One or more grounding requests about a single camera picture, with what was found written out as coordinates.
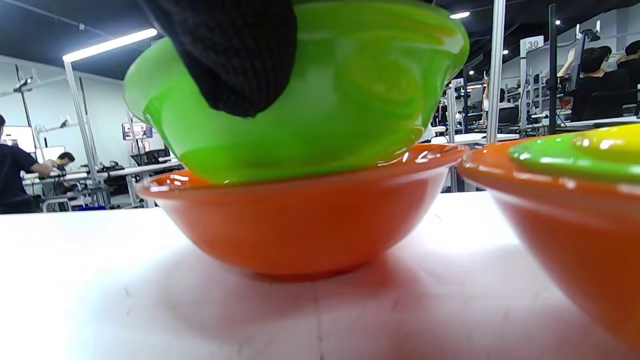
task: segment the fluorescent light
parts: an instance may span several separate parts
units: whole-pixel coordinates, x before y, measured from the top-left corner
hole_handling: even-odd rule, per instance
[[[89,56],[103,53],[105,51],[113,50],[117,47],[129,45],[136,41],[154,37],[156,34],[158,34],[158,31],[156,29],[146,29],[145,31],[140,31],[139,33],[127,35],[121,38],[103,42],[102,44],[87,47],[86,49],[74,51],[73,53],[64,55],[62,57],[62,60],[70,63],[76,60],[88,58]]]
[[[453,15],[450,16],[450,18],[452,19],[462,19],[463,17],[467,17],[471,15],[470,12],[461,12],[461,13],[455,13]]]

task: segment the desk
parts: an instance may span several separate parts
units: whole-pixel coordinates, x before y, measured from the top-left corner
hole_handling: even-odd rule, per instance
[[[147,179],[149,179],[149,173],[150,172],[155,172],[158,170],[163,170],[169,167],[181,167],[182,163],[180,161],[178,161],[177,159],[171,160],[168,163],[163,163],[163,164],[157,164],[157,165],[144,165],[141,167],[129,167],[129,168],[124,168],[122,170],[115,170],[115,171],[110,171],[109,175],[110,176],[126,176],[127,177],[127,187],[129,189],[129,199],[131,200],[131,205],[135,206],[138,201],[137,201],[137,195],[136,195],[136,185],[133,182],[133,178],[132,175],[140,175],[140,177],[142,178],[142,183],[144,183]],[[149,200],[144,200],[143,202],[143,206],[145,208],[151,208],[152,207],[152,203]]]
[[[469,133],[469,134],[456,135],[455,139],[456,139],[456,143],[474,143],[474,142],[485,143],[486,139],[483,139],[482,138],[483,136],[486,136],[486,134]],[[498,134],[498,141],[514,140],[519,138],[520,138],[520,135],[518,134]],[[448,143],[448,142],[449,142],[449,138],[445,136],[437,136],[431,139],[431,143]]]
[[[635,116],[629,117],[619,117],[615,119],[602,119],[602,120],[586,120],[586,121],[578,121],[578,122],[567,122],[566,125],[568,127],[572,126],[585,126],[585,125],[593,125],[593,124],[606,124],[608,122],[627,122],[629,124],[640,123],[640,119]]]
[[[107,178],[106,174],[96,174],[95,175],[98,180],[103,180]],[[89,180],[91,177],[86,172],[76,172],[73,174],[65,174],[64,177],[47,177],[45,179],[39,179],[38,174],[25,174],[22,176],[22,184],[23,185],[34,185],[34,184],[46,184],[53,183],[55,181],[84,181]]]
[[[637,359],[550,282],[486,192],[441,194],[385,257],[301,284],[213,261],[159,208],[0,228],[0,359]]]

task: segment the chair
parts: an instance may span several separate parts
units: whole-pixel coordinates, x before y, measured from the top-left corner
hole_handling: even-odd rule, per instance
[[[640,89],[614,92],[596,92],[591,95],[582,120],[615,119],[623,116],[624,105],[635,105],[635,116],[640,110],[638,94]]]

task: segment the man in black shirt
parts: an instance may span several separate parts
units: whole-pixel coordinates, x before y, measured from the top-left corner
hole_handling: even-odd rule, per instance
[[[564,67],[558,73],[558,77],[567,75],[573,65],[574,56],[575,53],[572,49]],[[602,63],[606,56],[605,51],[597,48],[585,49],[582,52],[581,77],[576,81],[576,89],[565,94],[573,97],[572,122],[612,119],[622,116],[623,98],[603,97],[593,100],[591,98],[597,92],[618,92],[630,89],[626,71],[618,69],[606,72],[602,70]]]
[[[0,115],[0,136],[4,124],[4,117]],[[20,171],[49,176],[51,167],[37,162],[17,146],[0,144],[0,214],[31,213],[35,210],[32,198],[22,185]]]
[[[625,56],[618,63],[618,69],[629,73],[632,88],[637,89],[640,84],[640,40],[634,41],[625,48]]]

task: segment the white wall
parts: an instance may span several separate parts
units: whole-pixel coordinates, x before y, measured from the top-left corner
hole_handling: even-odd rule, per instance
[[[0,63],[0,92],[10,91],[18,82],[15,65]],[[0,97],[0,114],[8,126],[27,126],[27,116],[20,94]]]
[[[31,63],[0,56],[0,92],[9,91],[18,82],[15,64],[23,76],[32,74],[36,70],[40,80],[64,75],[61,68]],[[122,82],[98,76],[76,73],[76,83],[82,77],[86,105],[93,128],[93,136],[98,158],[103,163],[110,160],[121,165],[132,165],[130,158],[131,142],[122,140],[122,123],[127,122],[127,108],[123,99]],[[71,123],[77,124],[76,111],[71,96],[71,90],[66,80],[49,83],[25,93],[29,116],[32,126],[43,125],[46,128],[60,125],[61,117],[68,115]],[[27,126],[27,116],[20,94],[0,97],[0,114],[9,126]],[[76,157],[72,167],[86,164],[86,153],[82,136],[78,127],[70,127],[43,134],[49,146],[65,146]],[[151,149],[162,149],[164,142],[159,133],[149,139]]]

